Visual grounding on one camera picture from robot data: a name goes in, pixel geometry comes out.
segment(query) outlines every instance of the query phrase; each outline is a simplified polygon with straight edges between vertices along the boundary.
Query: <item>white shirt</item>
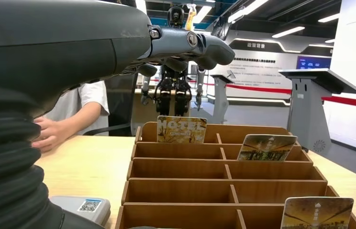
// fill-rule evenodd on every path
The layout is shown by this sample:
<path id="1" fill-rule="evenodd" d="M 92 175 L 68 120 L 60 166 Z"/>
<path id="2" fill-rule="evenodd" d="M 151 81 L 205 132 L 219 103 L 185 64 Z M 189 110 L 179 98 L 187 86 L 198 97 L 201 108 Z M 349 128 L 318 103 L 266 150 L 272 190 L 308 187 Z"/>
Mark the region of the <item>white shirt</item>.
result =
<path id="1" fill-rule="evenodd" d="M 75 115 L 89 102 L 97 102 L 102 106 L 101 116 L 91 126 L 79 131 L 77 134 L 83 135 L 90 130 L 108 127 L 108 99 L 103 81 L 85 83 L 79 88 L 66 92 L 59 98 L 53 110 L 45 114 L 44 117 L 53 121 L 61 121 Z M 107 136 L 108 133 L 104 132 L 97 135 Z"/>

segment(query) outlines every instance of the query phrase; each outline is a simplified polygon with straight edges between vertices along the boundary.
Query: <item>person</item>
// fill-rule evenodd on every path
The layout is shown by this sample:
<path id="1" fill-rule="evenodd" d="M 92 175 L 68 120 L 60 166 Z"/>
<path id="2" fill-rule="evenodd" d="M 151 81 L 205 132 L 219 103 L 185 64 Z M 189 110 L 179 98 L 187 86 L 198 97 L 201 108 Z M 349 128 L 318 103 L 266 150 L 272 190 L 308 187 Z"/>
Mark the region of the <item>person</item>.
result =
<path id="1" fill-rule="evenodd" d="M 41 134 L 32 147 L 47 152 L 73 135 L 107 127 L 108 115 L 105 83 L 85 83 L 63 94 L 53 110 L 34 120 L 41 126 Z"/>

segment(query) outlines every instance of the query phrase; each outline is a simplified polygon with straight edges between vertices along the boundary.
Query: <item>robotic arm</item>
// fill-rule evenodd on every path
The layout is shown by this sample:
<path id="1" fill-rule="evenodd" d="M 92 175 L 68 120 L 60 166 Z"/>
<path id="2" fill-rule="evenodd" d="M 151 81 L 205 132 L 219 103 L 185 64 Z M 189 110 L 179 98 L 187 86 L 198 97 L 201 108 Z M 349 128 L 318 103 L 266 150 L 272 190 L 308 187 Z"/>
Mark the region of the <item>robotic arm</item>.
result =
<path id="1" fill-rule="evenodd" d="M 31 140 L 33 118 L 82 83 L 153 73 L 150 64 L 182 71 L 229 64 L 220 39 L 152 26 L 136 8 L 94 0 L 0 0 L 0 228 L 101 229 L 52 204 Z"/>
<path id="2" fill-rule="evenodd" d="M 203 94 L 203 80 L 204 80 L 204 74 L 206 73 L 205 69 L 202 69 L 201 67 L 197 67 L 197 89 L 196 89 L 196 102 L 195 104 L 197 105 L 197 111 L 200 110 L 200 105 L 202 104 L 202 94 Z"/>

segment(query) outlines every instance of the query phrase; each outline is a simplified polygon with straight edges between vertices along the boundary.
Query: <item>ceiling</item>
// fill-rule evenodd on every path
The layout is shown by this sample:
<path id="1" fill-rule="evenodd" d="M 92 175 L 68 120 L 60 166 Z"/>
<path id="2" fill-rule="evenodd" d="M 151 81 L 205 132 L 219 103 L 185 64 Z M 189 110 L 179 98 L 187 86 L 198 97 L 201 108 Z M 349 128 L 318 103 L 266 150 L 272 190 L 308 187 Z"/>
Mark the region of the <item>ceiling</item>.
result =
<path id="1" fill-rule="evenodd" d="M 135 7 L 134 0 L 118 0 L 122 4 Z M 172 5 L 183 6 L 185 17 L 189 10 L 187 3 L 200 0 L 146 0 L 147 15 L 155 25 L 166 25 L 167 11 Z M 254 0 L 216 0 L 215 7 L 202 20 L 195 24 L 196 29 L 211 31 L 213 22 L 220 16 L 229 16 L 241 6 L 247 7 Z M 231 30 L 279 33 L 304 26 L 305 29 L 292 35 L 335 38 L 337 20 L 326 23 L 319 19 L 339 13 L 341 0 L 269 0 L 249 15 L 231 26 Z"/>

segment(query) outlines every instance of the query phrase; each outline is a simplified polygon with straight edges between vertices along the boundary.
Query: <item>printed card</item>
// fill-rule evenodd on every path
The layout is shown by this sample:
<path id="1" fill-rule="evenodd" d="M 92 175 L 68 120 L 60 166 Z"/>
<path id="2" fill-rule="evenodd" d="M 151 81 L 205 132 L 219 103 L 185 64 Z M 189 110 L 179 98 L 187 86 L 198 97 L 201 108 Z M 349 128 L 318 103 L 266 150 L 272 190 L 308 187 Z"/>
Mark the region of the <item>printed card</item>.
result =
<path id="1" fill-rule="evenodd" d="M 296 141 L 291 135 L 247 135 L 237 160 L 284 161 Z"/>
<path id="2" fill-rule="evenodd" d="M 207 126 L 205 118 L 160 115 L 157 119 L 158 142 L 201 144 L 204 141 Z"/>
<path id="3" fill-rule="evenodd" d="M 281 229 L 347 229 L 353 207 L 352 198 L 288 198 Z"/>

